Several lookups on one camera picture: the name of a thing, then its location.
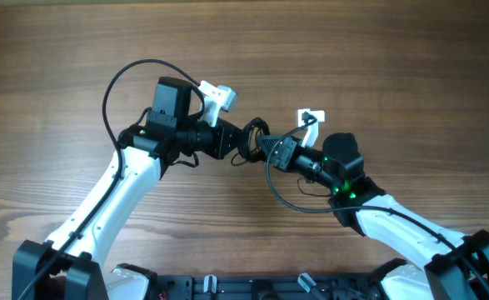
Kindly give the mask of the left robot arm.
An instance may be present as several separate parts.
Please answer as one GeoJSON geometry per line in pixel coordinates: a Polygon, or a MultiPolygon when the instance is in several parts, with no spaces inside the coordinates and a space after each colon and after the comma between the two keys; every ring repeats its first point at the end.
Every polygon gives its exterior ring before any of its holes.
{"type": "Polygon", "coordinates": [[[157,274],[120,264],[104,274],[117,235],[180,155],[224,158],[241,131],[219,117],[237,102],[230,87],[161,77],[151,107],[120,133],[106,172],[43,243],[25,241],[12,262],[14,299],[149,299],[157,274]]]}

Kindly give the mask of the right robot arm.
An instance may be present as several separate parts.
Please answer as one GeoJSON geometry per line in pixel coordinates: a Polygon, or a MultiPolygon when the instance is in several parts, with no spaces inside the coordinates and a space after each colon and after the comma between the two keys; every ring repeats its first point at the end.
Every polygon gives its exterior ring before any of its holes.
{"type": "Polygon", "coordinates": [[[364,173],[353,134],[334,133],[320,150],[295,137],[257,143],[269,166],[328,188],[328,210],[342,226],[402,255],[371,275],[372,298],[489,299],[489,232],[466,235],[403,207],[364,173]]]}

